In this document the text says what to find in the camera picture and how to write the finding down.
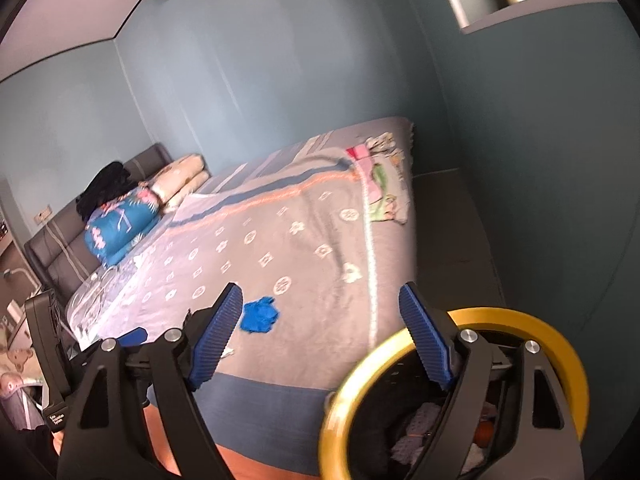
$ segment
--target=gray upholstered headboard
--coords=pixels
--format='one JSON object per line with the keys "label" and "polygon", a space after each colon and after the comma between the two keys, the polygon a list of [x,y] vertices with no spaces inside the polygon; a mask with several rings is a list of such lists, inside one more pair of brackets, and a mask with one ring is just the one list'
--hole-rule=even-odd
{"label": "gray upholstered headboard", "polygon": [[[171,161],[164,146],[154,144],[124,167],[133,179],[146,180]],[[52,288],[62,306],[100,266],[84,244],[84,222],[76,212],[75,199],[25,243],[24,255],[44,288]]]}

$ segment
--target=blue ribbed pad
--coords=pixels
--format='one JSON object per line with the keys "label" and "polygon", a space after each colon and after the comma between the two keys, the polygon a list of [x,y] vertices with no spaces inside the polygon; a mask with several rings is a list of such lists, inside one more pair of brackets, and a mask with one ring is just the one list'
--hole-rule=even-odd
{"label": "blue ribbed pad", "polygon": [[146,330],[139,326],[138,328],[134,328],[131,332],[121,335],[118,338],[118,343],[120,343],[120,346],[142,345],[142,343],[146,341],[147,335]]}
{"label": "blue ribbed pad", "polygon": [[400,315],[414,340],[422,366],[431,381],[448,390],[454,380],[449,368],[449,349],[408,285],[400,288]]}
{"label": "blue ribbed pad", "polygon": [[193,347],[189,384],[194,390],[216,371],[225,346],[242,314],[242,290],[234,285],[226,295],[204,334]]}

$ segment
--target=metal screw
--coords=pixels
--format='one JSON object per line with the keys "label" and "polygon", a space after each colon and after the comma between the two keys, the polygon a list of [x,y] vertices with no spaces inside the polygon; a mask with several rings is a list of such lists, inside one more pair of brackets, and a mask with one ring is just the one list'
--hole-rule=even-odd
{"label": "metal screw", "polygon": [[540,345],[532,340],[524,343],[524,348],[527,349],[527,352],[531,352],[532,354],[537,354],[538,352],[540,352]]}
{"label": "metal screw", "polygon": [[468,328],[465,328],[462,332],[460,332],[460,337],[467,343],[473,343],[478,340],[478,334]]}
{"label": "metal screw", "polygon": [[169,343],[175,343],[181,337],[182,337],[182,330],[180,330],[179,328],[170,328],[164,333],[164,338]]}
{"label": "metal screw", "polygon": [[116,348],[116,340],[113,337],[105,339],[100,345],[100,348],[102,348],[102,350],[104,350],[105,352],[111,352],[111,350]]}

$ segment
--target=blue floral pillow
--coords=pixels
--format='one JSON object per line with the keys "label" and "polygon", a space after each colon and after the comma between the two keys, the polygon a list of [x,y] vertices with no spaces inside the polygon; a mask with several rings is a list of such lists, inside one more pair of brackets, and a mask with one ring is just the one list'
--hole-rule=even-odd
{"label": "blue floral pillow", "polygon": [[99,207],[89,218],[84,241],[103,265],[119,264],[158,223],[160,200],[146,186]]}

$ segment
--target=wall socket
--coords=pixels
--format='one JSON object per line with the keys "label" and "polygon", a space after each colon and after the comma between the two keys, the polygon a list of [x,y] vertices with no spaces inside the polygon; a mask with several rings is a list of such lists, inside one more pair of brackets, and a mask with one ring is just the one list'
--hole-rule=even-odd
{"label": "wall socket", "polygon": [[51,215],[53,215],[53,211],[51,210],[51,206],[47,205],[46,208],[34,216],[33,219],[36,221],[36,225],[41,225],[44,224]]}

